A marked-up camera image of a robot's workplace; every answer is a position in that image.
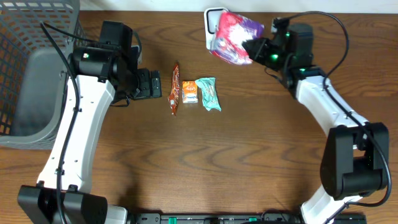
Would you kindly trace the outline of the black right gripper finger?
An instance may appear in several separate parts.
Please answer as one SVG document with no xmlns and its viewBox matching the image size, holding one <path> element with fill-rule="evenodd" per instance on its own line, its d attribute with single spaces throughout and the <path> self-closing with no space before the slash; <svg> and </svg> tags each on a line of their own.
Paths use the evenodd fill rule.
<svg viewBox="0 0 398 224">
<path fill-rule="evenodd" d="M 266 45 L 266 42 L 266 38 L 253 39 L 243 42 L 242 46 L 247 52 L 257 52 L 262 50 L 262 48 Z"/>
<path fill-rule="evenodd" d="M 246 46 L 245 51 L 248 53 L 249 58 L 256 63 L 259 63 L 259 47 L 248 47 Z"/>
</svg>

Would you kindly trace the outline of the orange red snack sachet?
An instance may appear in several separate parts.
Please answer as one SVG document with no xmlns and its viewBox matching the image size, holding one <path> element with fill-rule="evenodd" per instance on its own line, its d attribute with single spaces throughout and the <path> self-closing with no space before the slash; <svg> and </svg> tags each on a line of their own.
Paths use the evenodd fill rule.
<svg viewBox="0 0 398 224">
<path fill-rule="evenodd" d="M 172 72 L 172 88 L 168 97 L 169 105 L 172 110 L 172 115 L 176 115 L 178 103 L 179 103 L 179 92 L 180 92 L 180 67 L 178 62 L 175 63 Z"/>
</svg>

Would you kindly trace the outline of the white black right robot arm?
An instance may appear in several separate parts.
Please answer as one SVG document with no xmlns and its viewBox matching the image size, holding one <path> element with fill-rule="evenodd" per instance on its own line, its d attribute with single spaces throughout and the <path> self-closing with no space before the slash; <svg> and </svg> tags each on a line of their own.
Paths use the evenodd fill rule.
<svg viewBox="0 0 398 224">
<path fill-rule="evenodd" d="M 280 72 L 277 80 L 311 112 L 327 136 L 321 186 L 300 207 L 302 223 L 333 223 L 351 205 L 378 207 L 391 195 L 389 131 L 357 114 L 332 87 L 330 74 L 313 64 L 313 28 L 272 21 L 273 38 L 243 43 L 253 61 Z"/>
</svg>

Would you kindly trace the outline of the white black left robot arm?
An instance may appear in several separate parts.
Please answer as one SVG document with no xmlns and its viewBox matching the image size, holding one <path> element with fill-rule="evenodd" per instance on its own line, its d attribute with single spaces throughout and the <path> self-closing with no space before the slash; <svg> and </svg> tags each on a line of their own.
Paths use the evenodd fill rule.
<svg viewBox="0 0 398 224">
<path fill-rule="evenodd" d="M 98 40 L 69 56 L 67 97 L 55 144 L 34 186 L 23 185 L 17 201 L 33 223 L 129 223 L 126 208 L 93 195 L 92 170 L 107 110 L 121 100 L 162 95 L 160 73 L 139 68 L 138 35 L 121 22 L 104 21 Z"/>
</svg>

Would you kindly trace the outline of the small orange carton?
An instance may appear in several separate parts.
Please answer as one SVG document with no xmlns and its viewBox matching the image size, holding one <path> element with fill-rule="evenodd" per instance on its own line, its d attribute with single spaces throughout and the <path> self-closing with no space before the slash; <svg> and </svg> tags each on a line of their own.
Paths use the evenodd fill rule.
<svg viewBox="0 0 398 224">
<path fill-rule="evenodd" d="M 195 81 L 182 82 L 183 103 L 198 103 L 198 87 Z"/>
</svg>

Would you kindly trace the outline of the red purple snack packet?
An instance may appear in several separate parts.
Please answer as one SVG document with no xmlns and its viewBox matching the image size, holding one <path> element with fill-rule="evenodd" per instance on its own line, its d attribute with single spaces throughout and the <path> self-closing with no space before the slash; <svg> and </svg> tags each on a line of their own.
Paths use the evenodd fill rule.
<svg viewBox="0 0 398 224">
<path fill-rule="evenodd" d="M 249 65 L 252 60 L 243 43 L 262 36 L 264 25 L 239 14 L 223 11 L 218 20 L 210 53 L 233 65 Z"/>
</svg>

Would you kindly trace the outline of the teal snack wrapper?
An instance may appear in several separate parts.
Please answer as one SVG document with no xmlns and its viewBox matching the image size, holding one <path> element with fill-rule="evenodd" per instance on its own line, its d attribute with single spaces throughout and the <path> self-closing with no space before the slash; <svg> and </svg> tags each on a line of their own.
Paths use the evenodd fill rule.
<svg viewBox="0 0 398 224">
<path fill-rule="evenodd" d="M 221 106 L 218 101 L 215 83 L 216 78 L 199 78 L 195 81 L 197 86 L 202 92 L 202 103 L 207 111 L 218 110 L 221 111 Z"/>
</svg>

